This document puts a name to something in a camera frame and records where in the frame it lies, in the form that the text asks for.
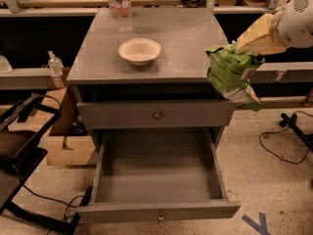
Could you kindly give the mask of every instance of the drawer knob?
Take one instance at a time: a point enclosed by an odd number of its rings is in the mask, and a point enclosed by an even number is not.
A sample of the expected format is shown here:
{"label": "drawer knob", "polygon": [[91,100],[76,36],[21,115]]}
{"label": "drawer knob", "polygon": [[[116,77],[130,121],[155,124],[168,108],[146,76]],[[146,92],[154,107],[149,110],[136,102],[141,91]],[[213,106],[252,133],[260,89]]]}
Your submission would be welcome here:
{"label": "drawer knob", "polygon": [[157,218],[157,222],[162,222],[162,221],[164,221],[164,217],[163,217],[163,213],[160,212]]}
{"label": "drawer knob", "polygon": [[155,112],[155,114],[154,114],[154,118],[155,118],[156,120],[160,120],[160,119],[163,118],[163,117],[164,117],[163,113],[161,113],[161,112],[159,112],[159,111]]}

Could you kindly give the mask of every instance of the floor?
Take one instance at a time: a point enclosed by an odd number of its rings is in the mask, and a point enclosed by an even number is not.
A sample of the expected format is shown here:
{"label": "floor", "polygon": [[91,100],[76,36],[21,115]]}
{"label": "floor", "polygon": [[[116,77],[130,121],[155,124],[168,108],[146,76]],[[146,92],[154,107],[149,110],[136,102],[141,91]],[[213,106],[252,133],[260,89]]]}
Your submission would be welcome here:
{"label": "floor", "polygon": [[[312,108],[236,110],[224,130],[217,149],[217,159],[229,200],[242,206],[230,219],[165,222],[85,224],[81,220],[75,235],[170,234],[170,235],[281,235],[313,234],[313,153],[301,164],[288,164],[265,151],[259,143],[263,132],[281,131],[281,113],[288,116],[297,110],[313,115]],[[297,124],[303,132],[313,133],[313,118],[297,113]],[[290,161],[300,161],[307,148],[288,129],[277,135],[265,135],[264,145]],[[38,194],[69,202],[93,184],[95,167],[52,166],[45,161],[26,185]],[[50,215],[64,216],[65,206],[39,199],[25,189],[14,200],[21,207]],[[0,234],[56,234],[11,217],[0,216]]]}

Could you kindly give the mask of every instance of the water bottle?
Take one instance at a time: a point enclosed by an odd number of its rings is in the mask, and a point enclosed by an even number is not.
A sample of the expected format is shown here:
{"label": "water bottle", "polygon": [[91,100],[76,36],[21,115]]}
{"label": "water bottle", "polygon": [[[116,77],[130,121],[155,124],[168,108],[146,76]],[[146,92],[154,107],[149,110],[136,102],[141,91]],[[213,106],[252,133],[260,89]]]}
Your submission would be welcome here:
{"label": "water bottle", "polygon": [[5,56],[0,55],[0,72],[10,72],[12,67]]}
{"label": "water bottle", "polygon": [[48,61],[48,65],[49,65],[52,73],[62,75],[63,74],[62,68],[64,67],[62,60],[60,58],[56,57],[56,55],[53,53],[53,51],[48,51],[48,55],[50,57],[50,59]]}
{"label": "water bottle", "polygon": [[120,31],[131,32],[133,30],[131,22],[131,0],[115,0],[114,6]]}
{"label": "water bottle", "polygon": [[312,107],[313,106],[313,88],[309,91],[309,93],[305,97],[304,102],[302,102],[302,106],[304,106],[304,107]]}

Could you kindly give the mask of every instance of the gray cabinet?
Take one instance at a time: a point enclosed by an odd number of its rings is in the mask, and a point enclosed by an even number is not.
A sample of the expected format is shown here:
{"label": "gray cabinet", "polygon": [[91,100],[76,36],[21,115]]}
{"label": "gray cabinet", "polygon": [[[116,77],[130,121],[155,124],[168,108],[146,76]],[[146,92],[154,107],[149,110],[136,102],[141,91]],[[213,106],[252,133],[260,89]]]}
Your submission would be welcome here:
{"label": "gray cabinet", "polygon": [[[134,30],[120,33],[114,12],[96,16],[67,82],[99,148],[86,222],[230,218],[215,149],[235,104],[206,78],[205,47],[224,44],[207,9],[134,9]],[[153,39],[160,56],[145,67],[117,49],[135,37]]]}

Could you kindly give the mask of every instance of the plastic bag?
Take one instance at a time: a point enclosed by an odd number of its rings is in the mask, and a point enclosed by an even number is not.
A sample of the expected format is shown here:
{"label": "plastic bag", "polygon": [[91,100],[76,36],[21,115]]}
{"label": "plastic bag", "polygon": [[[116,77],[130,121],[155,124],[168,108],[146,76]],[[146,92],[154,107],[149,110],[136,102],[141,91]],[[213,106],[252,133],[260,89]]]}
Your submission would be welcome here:
{"label": "plastic bag", "polygon": [[206,51],[210,59],[207,79],[226,99],[245,103],[254,111],[261,109],[248,78],[264,63],[252,52],[236,53],[236,43],[225,47],[211,47]]}

